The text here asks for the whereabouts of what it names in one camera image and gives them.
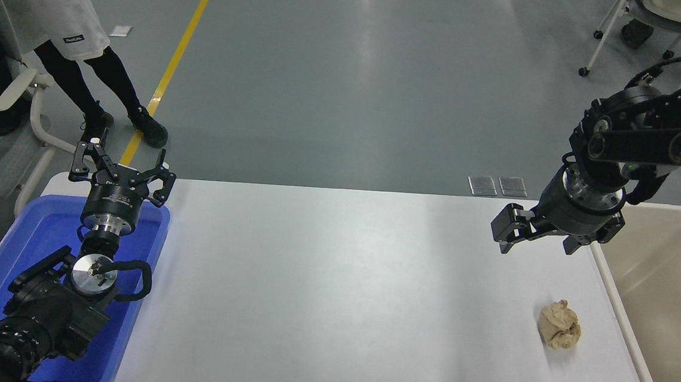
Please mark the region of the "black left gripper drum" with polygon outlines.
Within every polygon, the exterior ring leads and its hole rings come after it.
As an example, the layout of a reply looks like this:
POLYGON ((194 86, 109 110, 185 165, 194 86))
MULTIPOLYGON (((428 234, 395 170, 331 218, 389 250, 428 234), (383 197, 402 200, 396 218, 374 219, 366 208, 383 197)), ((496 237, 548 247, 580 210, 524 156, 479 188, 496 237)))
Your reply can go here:
POLYGON ((81 214, 82 222, 94 223, 97 215, 116 216, 127 225, 138 223, 147 189, 141 172, 128 167, 117 167, 117 178, 106 169, 96 171, 90 179, 91 189, 81 214))

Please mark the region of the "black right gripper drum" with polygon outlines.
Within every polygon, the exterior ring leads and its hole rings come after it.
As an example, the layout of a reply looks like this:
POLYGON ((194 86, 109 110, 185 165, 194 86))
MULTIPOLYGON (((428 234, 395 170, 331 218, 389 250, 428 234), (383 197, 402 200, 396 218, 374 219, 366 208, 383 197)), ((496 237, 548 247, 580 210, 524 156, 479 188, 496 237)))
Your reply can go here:
POLYGON ((604 192, 590 187, 579 172, 559 170, 543 190, 536 213, 568 234, 590 235, 616 216, 625 190, 604 192))

